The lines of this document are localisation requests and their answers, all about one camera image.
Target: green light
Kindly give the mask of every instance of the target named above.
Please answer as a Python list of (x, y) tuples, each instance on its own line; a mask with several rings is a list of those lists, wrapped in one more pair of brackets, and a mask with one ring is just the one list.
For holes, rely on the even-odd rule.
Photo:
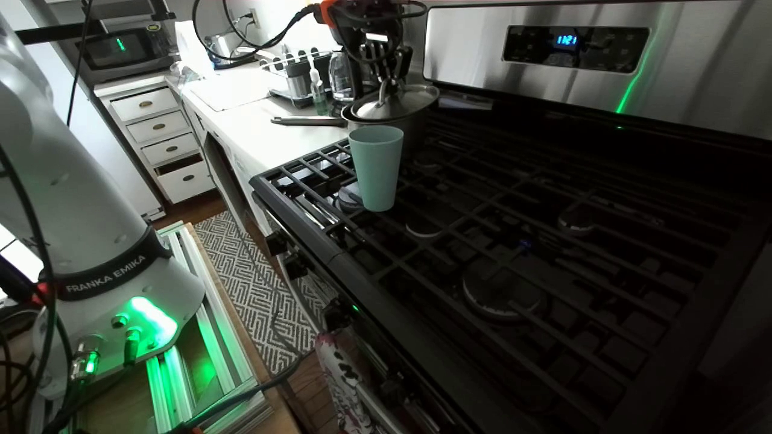
[(648, 70), (648, 62), (651, 62), (651, 57), (654, 57), (654, 45), (655, 45), (655, 31), (651, 31), (651, 33), (654, 33), (654, 41), (648, 41), (648, 45), (646, 45), (646, 50), (643, 50), (643, 61), (642, 61), (642, 66), (636, 67), (635, 78), (626, 82), (626, 86), (624, 86), (624, 92), (623, 92), (623, 97), (619, 97), (619, 101), (617, 101), (614, 114), (626, 114), (626, 111), (629, 111), (629, 101), (631, 101), (631, 97), (636, 94), (636, 86), (640, 86), (643, 72)]
[(173, 318), (169, 318), (162, 309), (157, 309), (150, 299), (145, 297), (133, 297), (128, 301), (131, 309), (136, 309), (136, 313), (139, 313), (142, 318), (146, 318), (146, 324), (154, 329), (154, 343), (162, 348), (167, 344), (173, 336), (177, 336), (177, 324)]
[(123, 39), (116, 39), (116, 45), (117, 45), (117, 50), (121, 50), (121, 53), (125, 53), (125, 44), (123, 44)]
[(96, 353), (90, 353), (90, 355), (86, 355), (86, 370), (84, 370), (84, 375), (93, 375), (93, 372), (96, 372), (96, 362), (99, 362), (99, 355), (96, 355)]

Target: wall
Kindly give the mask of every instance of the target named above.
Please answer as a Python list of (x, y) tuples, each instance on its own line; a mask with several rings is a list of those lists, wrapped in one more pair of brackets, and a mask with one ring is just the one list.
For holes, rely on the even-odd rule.
[[(249, 26), (249, 41), (263, 44), (277, 31), (283, 31), (290, 18), (307, 4), (307, 0), (226, 0), (232, 18), (242, 18), (250, 9), (257, 12), (257, 26)], [(167, 8), (177, 20), (190, 20), (192, 0), (167, 0)], [(230, 31), (224, 9), (219, 0), (199, 0), (198, 4), (198, 29), (202, 36), (214, 36)], [(314, 18), (302, 20), (288, 33), (284, 44), (290, 48), (318, 45), (321, 50), (336, 48), (331, 31), (314, 23)]]

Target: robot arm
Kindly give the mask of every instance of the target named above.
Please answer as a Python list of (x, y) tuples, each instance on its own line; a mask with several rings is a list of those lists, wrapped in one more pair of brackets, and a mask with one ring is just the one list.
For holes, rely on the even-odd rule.
[[(56, 338), (39, 393), (60, 397), (70, 372), (99, 382), (169, 349), (198, 312), (202, 288), (169, 260), (139, 214), (107, 183), (52, 111), (41, 70), (2, 18), (0, 147), (39, 214), (56, 273), (43, 271), (43, 281), (58, 283), (56, 312), (70, 348), (84, 349), (79, 360), (64, 360)], [(0, 221), (21, 230), (27, 214), (4, 179), (0, 195)], [(34, 329), (37, 355), (46, 315)]]

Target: wire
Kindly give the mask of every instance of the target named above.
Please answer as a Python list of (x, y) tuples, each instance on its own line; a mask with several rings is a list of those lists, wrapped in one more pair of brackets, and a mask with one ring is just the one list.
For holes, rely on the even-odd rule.
[(198, 2), (199, 2), (199, 0), (192, 0), (192, 31), (196, 31), (196, 39), (199, 41), (199, 45), (202, 45), (213, 57), (216, 57), (216, 61), (250, 61), (250, 55), (256, 55), (257, 50), (265, 50), (265, 48), (277, 45), (277, 44), (288, 36), (288, 31), (290, 31), (300, 20), (304, 20), (304, 18), (308, 18), (308, 15), (314, 15), (314, 12), (318, 9), (318, 4), (307, 4), (307, 8), (302, 8), (300, 12), (292, 15), (292, 20), (288, 23), (288, 26), (284, 26), (279, 33), (275, 33), (273, 39), (267, 39), (265, 44), (254, 44), (254, 41), (249, 41), (249, 39), (242, 39), (239, 31), (237, 31), (237, 26), (232, 25), (230, 12), (224, 12), (226, 20), (230, 20), (230, 25), (232, 25), (232, 29), (237, 31), (237, 36), (239, 36), (245, 45), (254, 48), (254, 50), (245, 53), (245, 55), (230, 57), (230, 55), (214, 53), (214, 50), (202, 41), (202, 36), (199, 36), (199, 31), (198, 31)]
[(226, 0), (222, 0), (222, 12), (224, 12), (226, 25), (230, 25), (230, 26), (233, 29), (233, 33), (242, 39), (242, 44), (243, 44), (243, 45), (250, 45), (250, 41), (237, 29)]
[[(34, 234), (37, 252), (39, 252), (41, 264), (43, 264), (43, 273), (47, 273), (47, 281), (51, 281), (47, 284), (52, 290), (51, 293), (52, 297), (39, 293), (43, 305), (46, 305), (47, 322), (46, 322), (46, 338), (43, 338), (41, 362), (39, 362), (37, 375), (31, 378), (31, 393), (37, 393), (39, 387), (41, 387), (43, 372), (47, 366), (47, 356), (51, 356), (51, 348), (52, 348), (52, 334), (56, 331), (62, 334), (62, 325), (58, 325), (60, 322), (56, 315), (56, 271), (51, 265), (51, 253), (46, 248), (46, 240), (43, 240), (43, 230), (41, 230), (39, 214), (37, 214), (37, 211), (34, 211), (34, 206), (29, 201), (29, 193), (27, 193), (27, 188), (23, 188), (23, 183), (21, 183), (16, 170), (11, 167), (11, 162), (10, 162), (10, 156), (8, 156), (2, 144), (0, 144), (0, 164), (4, 167), (8, 179), (11, 180), (11, 185), (16, 191), (16, 197), (21, 203), (21, 211), (23, 211), (23, 214), (29, 220), (29, 227), (31, 227), (31, 234)], [(31, 411), (31, 401), (27, 401), (27, 406), (23, 406), (23, 412), (21, 412), (23, 419), (29, 419), (29, 411)]]
[(250, 61), (257, 50), (254, 48), (250, 53), (243, 53), (243, 55), (237, 55), (237, 57), (230, 57), (230, 55), (219, 55), (219, 53), (214, 53), (206, 41), (202, 41), (202, 36), (199, 36), (199, 29), (198, 29), (198, 2), (199, 0), (192, 0), (192, 18), (190, 18), (190, 23), (192, 23), (192, 31), (196, 31), (196, 39), (198, 39), (198, 44), (207, 50), (207, 55), (209, 57), (214, 57), (214, 61)]
[(20, 401), (23, 401), (27, 396), (29, 396), (29, 387), (31, 387), (31, 360), (34, 356), (29, 356), (23, 365), (20, 365), (20, 362), (0, 362), (0, 366), (10, 366), (10, 370), (20, 370), (21, 375), (10, 383), (10, 389), (4, 391), (4, 396), (2, 396), (2, 406), (0, 406), (0, 411), (8, 411), (8, 407), (11, 407), (11, 406), (16, 406)]
[(75, 62), (72, 85), (70, 85), (68, 126), (72, 124), (75, 90), (76, 90), (76, 80), (79, 80), (79, 67), (82, 67), (82, 44), (86, 39), (86, 29), (91, 25), (91, 2), (93, 0), (82, 0), (84, 23), (82, 23), (82, 29), (79, 29), (76, 62)]

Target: kitchen counter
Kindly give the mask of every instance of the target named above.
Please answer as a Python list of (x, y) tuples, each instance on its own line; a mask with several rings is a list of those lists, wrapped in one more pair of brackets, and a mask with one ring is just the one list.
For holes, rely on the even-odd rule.
[(202, 82), (169, 85), (198, 117), (202, 127), (230, 153), (239, 174), (263, 174), (302, 155), (344, 137), (344, 127), (288, 127), (273, 117), (312, 117), (314, 108), (294, 108), (267, 97), (257, 66), (214, 72)]

